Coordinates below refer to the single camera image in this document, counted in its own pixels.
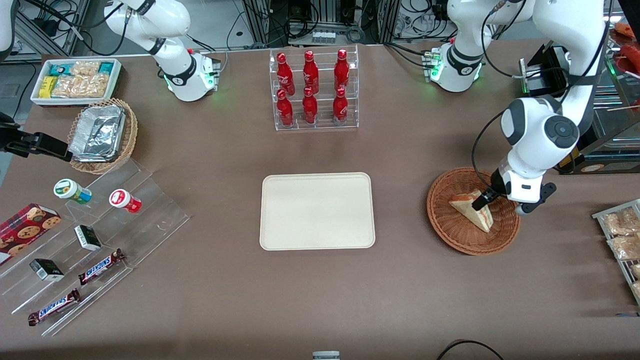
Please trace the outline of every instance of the metal rack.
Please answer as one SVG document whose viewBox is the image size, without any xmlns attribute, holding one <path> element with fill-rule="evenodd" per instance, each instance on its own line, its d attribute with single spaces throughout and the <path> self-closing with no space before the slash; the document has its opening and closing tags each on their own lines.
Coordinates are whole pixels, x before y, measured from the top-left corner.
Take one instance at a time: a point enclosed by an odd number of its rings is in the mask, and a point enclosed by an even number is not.
<svg viewBox="0 0 640 360">
<path fill-rule="evenodd" d="M 595 213 L 591 216 L 592 218 L 598 220 L 598 224 L 600 224 L 600 227 L 602 228 L 602 232 L 607 237 L 607 244 L 611 248 L 611 251 L 614 252 L 614 254 L 615 254 L 615 250 L 611 245 L 611 240 L 615 238 L 615 236 L 611 234 L 611 232 L 609 232 L 609 229 L 605 226 L 604 216 L 607 214 L 618 212 L 620 210 L 627 209 L 627 208 L 632 208 L 636 213 L 636 216 L 640 218 L 640 199 L 624 203 L 622 205 L 616 206 L 615 208 L 607 209 L 599 213 Z M 625 279 L 627 280 L 627 284 L 629 285 L 629 288 L 632 289 L 632 284 L 638 281 L 638 278 L 635 277 L 633 272 L 631 271 L 631 266 L 634 266 L 635 264 L 640 263 L 640 260 L 619 260 L 618 258 L 616 258 L 616 261 L 618 262 L 618 265 L 622 269 L 622 274 L 625 276 Z M 638 306 L 640 306 L 640 297 L 638 297 L 638 295 L 636 294 L 635 291 L 633 291 L 633 289 L 631 293 L 634 295 L 634 298 L 636 298 L 636 303 L 638 304 Z"/>
</svg>

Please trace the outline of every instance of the clear acrylic shelf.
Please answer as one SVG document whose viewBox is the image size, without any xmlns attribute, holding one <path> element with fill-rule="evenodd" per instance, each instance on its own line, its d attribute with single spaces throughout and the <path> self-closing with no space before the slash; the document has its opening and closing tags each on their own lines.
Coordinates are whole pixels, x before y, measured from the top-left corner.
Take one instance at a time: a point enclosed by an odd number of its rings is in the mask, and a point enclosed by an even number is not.
<svg viewBox="0 0 640 360">
<path fill-rule="evenodd" d="M 42 336 L 62 330 L 189 220 L 189 216 L 156 185 L 151 174 L 133 160 L 110 170 L 86 187 L 93 193 L 91 201 L 87 205 L 68 201 L 58 211 L 63 221 L 50 231 L 52 236 L 48 240 L 44 236 L 27 247 L 7 263 L 4 266 L 7 269 L 0 274 L 2 297 L 13 314 L 24 317 L 24 326 L 28 326 L 29 314 L 78 288 L 80 303 L 65 307 L 35 327 L 37 331 L 43 331 Z M 131 214 L 109 204 L 109 195 L 118 188 L 131 192 L 142 201 L 138 213 Z M 102 244 L 100 250 L 92 252 L 80 247 L 74 232 L 79 224 L 93 227 Z M 126 258 L 92 282 L 80 286 L 78 275 L 118 248 Z M 64 278 L 59 282 L 40 280 L 29 267 L 36 258 L 53 260 L 65 274 Z"/>
<path fill-rule="evenodd" d="M 333 100 L 335 98 L 335 89 L 333 87 L 333 68 L 337 61 L 338 50 L 346 49 L 347 62 L 349 63 L 349 84 L 346 87 L 346 99 L 349 102 L 347 107 L 347 120 L 344 125 L 337 126 L 333 123 Z M 313 131 L 313 130 L 341 130 L 354 129 L 360 124 L 358 98 L 360 96 L 359 80 L 358 80 L 358 47 L 357 46 L 327 46 L 314 47 L 314 59 L 318 65 L 318 73 L 320 78 L 320 89 L 315 95 L 318 103 L 318 119 L 314 125 L 307 124 L 304 119 L 304 111 L 302 108 L 302 100 L 304 98 L 303 89 L 305 88 L 302 70 L 305 66 L 304 54 L 299 49 L 279 49 L 271 50 L 269 54 L 269 76 L 271 79 L 271 102 L 273 103 L 273 118 L 277 131 Z M 287 55 L 287 63 L 293 71 L 293 83 L 296 87 L 296 93 L 289 97 L 291 105 L 293 105 L 293 126 L 286 128 L 282 126 L 280 117 L 278 116 L 278 108 L 276 106 L 278 97 L 276 92 L 280 88 L 278 83 L 278 62 L 275 60 L 278 53 Z"/>
</svg>

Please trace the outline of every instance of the coca-cola bottle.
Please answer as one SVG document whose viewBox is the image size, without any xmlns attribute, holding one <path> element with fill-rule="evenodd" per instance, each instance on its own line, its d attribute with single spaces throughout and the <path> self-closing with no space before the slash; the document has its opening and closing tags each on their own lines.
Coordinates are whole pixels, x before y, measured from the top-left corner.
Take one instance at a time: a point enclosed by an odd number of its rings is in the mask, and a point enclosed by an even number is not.
<svg viewBox="0 0 640 360">
<path fill-rule="evenodd" d="M 347 63 L 347 51 L 345 49 L 338 50 L 338 61 L 333 68 L 333 76 L 335 78 L 335 91 L 338 91 L 340 86 L 347 88 L 349 84 L 349 64 Z"/>
<path fill-rule="evenodd" d="M 296 93 L 296 87 L 293 85 L 293 71 L 287 63 L 287 57 L 283 53 L 278 53 L 278 82 L 280 88 L 286 91 L 287 96 L 293 96 Z"/>
<path fill-rule="evenodd" d="M 287 99 L 287 93 L 283 89 L 278 89 L 277 95 L 278 103 L 276 104 L 276 106 L 278 108 L 278 116 L 280 117 L 282 126 L 292 127 L 293 106 L 291 106 L 291 101 Z"/>
<path fill-rule="evenodd" d="M 314 94 L 320 91 L 320 77 L 318 76 L 318 65 L 314 61 L 314 52 L 305 51 L 305 67 L 302 70 L 305 77 L 305 86 L 310 86 Z"/>
<path fill-rule="evenodd" d="M 302 100 L 302 107 L 305 110 L 305 121 L 313 125 L 318 118 L 318 101 L 314 97 L 311 86 L 305 88 L 305 98 Z"/>
<path fill-rule="evenodd" d="M 344 88 L 340 87 L 335 92 L 335 99 L 333 100 L 333 122 L 338 126 L 342 126 L 347 122 L 347 106 L 349 106 L 349 103 L 344 97 L 344 93 Z"/>
</svg>

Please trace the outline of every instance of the table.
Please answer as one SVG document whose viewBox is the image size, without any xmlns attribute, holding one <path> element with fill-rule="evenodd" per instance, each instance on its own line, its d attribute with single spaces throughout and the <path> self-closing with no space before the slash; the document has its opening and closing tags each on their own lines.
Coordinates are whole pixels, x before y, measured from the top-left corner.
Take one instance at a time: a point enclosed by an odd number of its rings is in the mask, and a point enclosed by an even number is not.
<svg viewBox="0 0 640 360">
<path fill-rule="evenodd" d="M 517 59 L 543 42 L 496 41 L 489 55 L 515 74 Z M 590 214 L 639 198 L 640 176 L 549 174 L 559 190 L 523 219 L 510 247 L 456 252 L 428 222 L 427 190 L 470 165 L 479 130 L 520 83 L 486 67 L 470 90 L 450 94 L 383 46 L 359 49 L 360 128 L 319 134 L 273 129 L 268 51 L 232 53 L 220 90 L 194 103 L 167 91 L 151 57 L 121 58 L 118 96 L 140 127 L 133 157 L 194 217 L 53 338 L 0 302 L 0 357 L 309 359 L 335 349 L 347 360 L 434 359 L 460 338 L 506 359 L 638 355 L 639 320 L 614 317 L 637 308 Z M 77 112 L 34 106 L 26 130 L 65 138 Z M 492 126 L 479 166 L 492 171 L 508 149 Z M 355 171 L 372 179 L 373 247 L 260 248 L 266 176 Z M 62 177 L 93 179 L 46 156 L 15 158 L 0 218 L 29 202 L 62 206 L 51 193 Z"/>
</svg>

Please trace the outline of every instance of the round wicker basket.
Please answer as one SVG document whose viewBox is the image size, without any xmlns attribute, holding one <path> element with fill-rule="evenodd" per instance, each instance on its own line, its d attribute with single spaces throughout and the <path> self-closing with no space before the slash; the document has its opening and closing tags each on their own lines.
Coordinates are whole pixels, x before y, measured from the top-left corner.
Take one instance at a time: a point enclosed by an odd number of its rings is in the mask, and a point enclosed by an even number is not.
<svg viewBox="0 0 640 360">
<path fill-rule="evenodd" d="M 480 171 L 489 182 L 490 174 Z M 454 209 L 449 200 L 455 195 L 484 190 L 473 168 L 455 168 L 440 175 L 431 185 L 427 196 L 427 215 L 433 229 L 452 248 L 469 255 L 491 255 L 504 250 L 518 234 L 520 217 L 516 203 L 503 197 L 489 204 L 493 226 L 489 233 L 478 229 Z"/>
<path fill-rule="evenodd" d="M 124 165 L 124 163 L 129 160 L 131 154 L 133 153 L 133 148 L 136 146 L 136 136 L 138 135 L 138 121 L 136 120 L 136 114 L 133 113 L 126 102 L 120 99 L 108 99 L 99 101 L 89 105 L 89 107 L 107 105 L 121 106 L 127 112 L 127 117 L 125 119 L 125 128 L 122 133 L 122 140 L 120 141 L 120 154 L 118 155 L 117 159 L 115 161 L 112 161 L 111 163 L 81 163 L 76 160 L 71 160 L 71 166 L 76 170 L 89 172 L 95 175 L 102 175 L 112 168 L 118 168 Z M 73 139 L 74 133 L 76 133 L 76 126 L 79 119 L 80 114 L 76 116 L 76 120 L 74 121 L 73 125 L 71 125 L 71 131 L 69 131 L 69 135 L 67 136 L 68 143 L 71 143 L 71 139 Z"/>
</svg>

